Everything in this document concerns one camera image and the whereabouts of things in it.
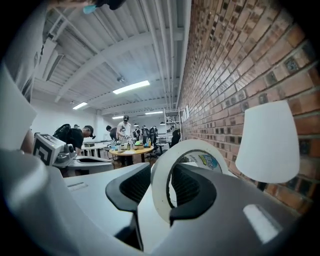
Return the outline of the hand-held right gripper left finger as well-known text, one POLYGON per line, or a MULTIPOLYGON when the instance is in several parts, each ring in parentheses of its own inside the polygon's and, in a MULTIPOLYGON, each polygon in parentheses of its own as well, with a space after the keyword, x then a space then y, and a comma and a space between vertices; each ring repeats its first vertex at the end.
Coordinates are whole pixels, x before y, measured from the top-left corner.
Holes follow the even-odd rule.
POLYGON ((0 151, 0 187, 9 211, 51 256, 142 256, 107 234, 73 199, 59 169, 18 150, 0 151))

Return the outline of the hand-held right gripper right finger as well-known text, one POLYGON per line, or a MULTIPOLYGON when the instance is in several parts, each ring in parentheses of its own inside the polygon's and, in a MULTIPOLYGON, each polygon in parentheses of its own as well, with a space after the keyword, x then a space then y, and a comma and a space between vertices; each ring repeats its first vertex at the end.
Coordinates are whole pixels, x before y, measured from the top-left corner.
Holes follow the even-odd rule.
POLYGON ((247 182, 185 163, 157 162, 151 191, 170 225, 154 256, 271 255, 297 220, 247 182))

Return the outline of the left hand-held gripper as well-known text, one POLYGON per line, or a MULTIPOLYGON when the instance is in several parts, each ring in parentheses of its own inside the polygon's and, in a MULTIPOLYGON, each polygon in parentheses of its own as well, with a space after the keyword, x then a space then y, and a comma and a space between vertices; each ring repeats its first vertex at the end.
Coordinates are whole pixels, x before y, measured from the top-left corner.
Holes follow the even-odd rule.
POLYGON ((46 166, 67 167, 68 173, 76 171, 102 173, 114 169, 112 162, 102 161, 108 159, 77 155, 72 144, 66 144, 49 134, 36 133, 34 135, 33 155, 40 158, 46 166))

